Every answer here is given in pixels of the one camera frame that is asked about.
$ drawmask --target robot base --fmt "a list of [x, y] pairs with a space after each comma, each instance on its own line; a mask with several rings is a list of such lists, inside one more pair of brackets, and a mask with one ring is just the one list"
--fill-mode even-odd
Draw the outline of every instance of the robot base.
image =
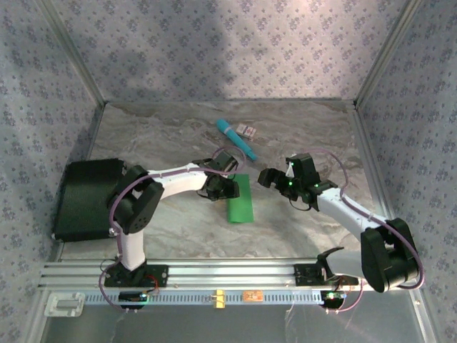
[[165, 287], [169, 277], [169, 266], [165, 264], [150, 264], [144, 262], [133, 271], [128, 270], [122, 263], [110, 268], [105, 278], [105, 287]]

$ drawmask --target yellow connector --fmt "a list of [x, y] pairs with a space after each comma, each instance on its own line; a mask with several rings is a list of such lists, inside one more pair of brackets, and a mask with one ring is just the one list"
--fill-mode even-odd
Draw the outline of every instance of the yellow connector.
[[214, 301], [215, 309], [225, 309], [226, 308], [226, 293], [222, 289], [216, 290], [216, 295], [212, 296]]

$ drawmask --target black pad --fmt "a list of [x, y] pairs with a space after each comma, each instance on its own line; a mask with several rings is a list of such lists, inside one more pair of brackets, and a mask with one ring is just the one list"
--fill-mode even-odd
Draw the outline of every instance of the black pad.
[[61, 185], [54, 238], [64, 242], [108, 238], [106, 201], [122, 178], [124, 169], [125, 164], [120, 159], [69, 164]]

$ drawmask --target metal track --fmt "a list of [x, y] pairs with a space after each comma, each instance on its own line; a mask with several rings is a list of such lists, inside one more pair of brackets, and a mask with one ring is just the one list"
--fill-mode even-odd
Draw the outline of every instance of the metal track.
[[[84, 305], [106, 305], [106, 300], [100, 292], [85, 292], [86, 300]], [[108, 292], [109, 299], [114, 304], [141, 304], [141, 305], [213, 305], [214, 295], [212, 291], [177, 291], [161, 290], [157, 295], [151, 295], [147, 302], [118, 302], [119, 292]], [[286, 304], [323, 304], [320, 291], [300, 290], [300, 291], [263, 291], [262, 302], [244, 302], [243, 291], [225, 292], [225, 305], [286, 305]]]
[[[169, 265], [167, 289], [330, 290], [331, 286], [295, 286], [293, 266], [315, 262], [313, 259], [184, 259], [153, 260], [149, 264]], [[98, 288], [100, 263], [49, 262], [41, 270], [39, 288], [51, 291], [94, 290]]]

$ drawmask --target white bracket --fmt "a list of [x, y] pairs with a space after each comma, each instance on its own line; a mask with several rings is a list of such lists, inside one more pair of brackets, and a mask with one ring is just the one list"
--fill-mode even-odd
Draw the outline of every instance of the white bracket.
[[51, 293], [44, 309], [46, 317], [79, 317], [83, 312], [84, 293]]

